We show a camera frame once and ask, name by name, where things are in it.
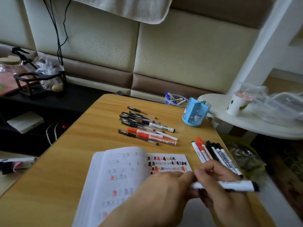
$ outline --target white cloth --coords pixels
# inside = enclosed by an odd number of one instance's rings
[[[161,23],[172,0],[74,0],[110,13],[148,24]]]

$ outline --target red ink mark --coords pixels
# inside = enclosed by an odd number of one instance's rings
[[[107,218],[107,212],[103,212],[103,220],[105,220],[105,218]]]

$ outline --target white table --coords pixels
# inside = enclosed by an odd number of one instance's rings
[[[271,137],[302,140],[303,126],[296,125],[294,127],[284,127],[265,122],[264,120],[254,116],[245,108],[239,116],[231,116],[226,113],[226,109],[231,100],[231,96],[222,94],[206,94],[199,97],[199,100],[206,100],[211,104],[209,113],[216,118],[225,121],[234,126],[252,131],[258,134],[263,134]]]

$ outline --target blue cup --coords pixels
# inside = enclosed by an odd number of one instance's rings
[[[189,126],[200,126],[211,105],[206,101],[198,101],[191,97],[184,110],[182,120]]]

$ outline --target open notebook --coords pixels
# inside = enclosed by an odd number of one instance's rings
[[[185,155],[146,153],[140,147],[96,152],[86,177],[73,227],[97,227],[122,204],[148,176],[165,171],[191,171]],[[180,226],[215,223],[199,199],[187,203]]]

